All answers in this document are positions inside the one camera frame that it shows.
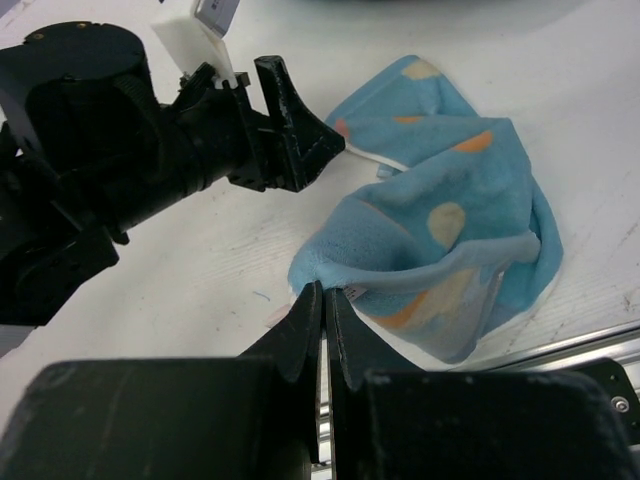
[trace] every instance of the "white tabletop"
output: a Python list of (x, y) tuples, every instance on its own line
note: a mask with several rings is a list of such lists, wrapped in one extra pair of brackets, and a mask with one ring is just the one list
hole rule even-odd
[[(23, 0), (0, 20), (0, 47), (57, 22), (117, 24), (142, 38), (158, 97), (170, 102), (179, 72), (148, 25), (157, 8), (154, 0)], [(491, 334), (472, 360), (640, 317), (637, 0), (242, 0), (227, 44), (235, 69), (256, 84), (253, 58), (282, 55), (321, 118), (413, 53), (445, 72), (480, 114), (513, 119), (555, 211), (566, 259), (537, 315)], [(257, 108), (260, 95), (254, 87)], [(286, 274), (296, 250), (341, 196), (374, 176), (374, 165), (343, 154), (295, 196), (223, 180), (131, 231), (115, 268), (0, 360), (0, 428), (28, 382), (55, 361), (241, 352), (289, 301)], [(394, 344), (421, 365), (442, 368)]]

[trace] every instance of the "white plastic piece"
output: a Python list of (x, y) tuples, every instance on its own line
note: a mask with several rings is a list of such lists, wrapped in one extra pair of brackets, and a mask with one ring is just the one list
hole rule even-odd
[(225, 80), (231, 88), (236, 88), (238, 82), (224, 40), (196, 18), (200, 2), (166, 0), (160, 14), (151, 22), (151, 28), (183, 73), (191, 75), (207, 62), (218, 74), (216, 88), (221, 89)]

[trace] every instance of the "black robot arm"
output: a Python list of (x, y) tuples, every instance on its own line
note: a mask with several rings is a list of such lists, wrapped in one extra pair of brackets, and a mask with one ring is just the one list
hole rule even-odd
[(227, 177), (298, 192), (344, 149), (301, 102), (280, 57), (216, 88), (203, 64), (172, 105), (155, 99), (140, 39), (72, 22), (0, 51), (0, 325), (45, 325), (82, 283), (118, 261), (113, 242)]

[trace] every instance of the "folded cloth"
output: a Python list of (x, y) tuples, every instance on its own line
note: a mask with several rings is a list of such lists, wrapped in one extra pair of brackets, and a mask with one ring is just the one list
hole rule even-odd
[(550, 290), (562, 244), (509, 119), (479, 117), (408, 56), (327, 123), (388, 179), (344, 198), (304, 244), (294, 293), (315, 280), (345, 288), (361, 314), (456, 363)]

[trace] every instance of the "screw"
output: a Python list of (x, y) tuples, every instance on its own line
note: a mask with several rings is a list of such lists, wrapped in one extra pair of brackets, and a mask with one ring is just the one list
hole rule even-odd
[(629, 401), (624, 397), (613, 397), (611, 405), (620, 413), (626, 413), (630, 408)]

